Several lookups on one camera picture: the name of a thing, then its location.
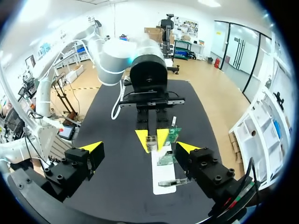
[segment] poster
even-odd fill
[[[180,33],[181,35],[197,37],[198,22],[183,17],[175,16],[174,29],[176,30],[176,33]]]

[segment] ceiling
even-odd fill
[[[51,33],[56,27],[49,27],[51,23],[62,23],[71,20],[89,10],[95,5],[102,6],[121,1],[143,1],[143,0],[30,0],[34,2],[35,10],[29,14],[38,14],[40,17],[33,21],[26,21],[20,15],[16,22],[10,27],[5,39],[1,43],[3,57],[12,54],[11,61],[16,59],[30,48],[30,44],[36,37],[43,37]],[[250,24],[258,24],[269,28],[269,22],[263,19],[262,13],[257,10],[250,0],[217,0],[221,7],[208,7],[198,3],[197,0],[159,0],[164,2],[178,3],[196,8],[204,13],[210,14],[214,19],[236,18],[247,21]]]

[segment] glass door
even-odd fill
[[[230,25],[228,49],[222,66],[223,72],[244,90],[252,73],[257,55],[259,34],[249,28]]]
[[[256,95],[261,83],[266,82],[266,86],[271,84],[271,40],[261,35],[260,49],[258,52],[256,66],[252,78],[244,91],[245,96],[251,102]]]
[[[211,58],[213,58],[213,63],[216,58],[220,59],[219,67],[221,66],[228,40],[228,27],[229,24],[226,22],[215,22]]]

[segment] bolt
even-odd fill
[[[62,159],[61,159],[61,162],[62,162],[63,164],[66,164],[66,163],[67,163],[67,159],[66,159],[66,158],[62,158]]]
[[[46,168],[46,169],[45,169],[45,173],[46,173],[46,175],[48,175],[48,176],[52,175],[52,171],[51,171],[49,168]]]
[[[74,168],[77,168],[78,167],[78,163],[76,161],[72,162],[71,165],[74,167]]]
[[[18,188],[19,188],[20,190],[22,190],[23,187],[24,187],[24,186],[23,186],[23,184],[21,184],[21,183],[18,185]]]
[[[215,178],[214,178],[214,182],[215,183],[220,183],[222,180],[222,177],[220,175],[217,175]]]
[[[200,163],[200,166],[201,166],[202,168],[205,168],[205,167],[207,166],[207,163],[206,163],[206,162],[201,162],[201,163]]]
[[[228,172],[227,172],[227,175],[228,175],[228,176],[234,176],[234,175],[235,175],[235,170],[232,169],[232,168],[229,169]]]
[[[59,174],[56,179],[58,180],[58,182],[62,183],[64,181],[64,176],[62,176],[61,174]]]

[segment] workbench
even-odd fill
[[[131,92],[127,87],[125,93]],[[169,80],[168,91],[185,97],[184,105],[168,109],[170,118],[177,116],[182,128],[178,141],[198,147],[209,147],[221,161],[217,142],[207,114],[196,92],[187,81]],[[124,107],[116,120],[110,113],[119,95],[119,85],[102,85],[82,123],[76,147],[104,142],[105,158],[92,179],[84,181],[75,194],[64,201],[95,217],[123,222],[166,222],[194,224],[208,218],[214,205],[196,182],[177,186],[175,193],[154,195],[151,155],[147,154],[136,133],[135,107]],[[155,111],[150,111],[155,125]],[[175,164],[176,178],[184,178]]]

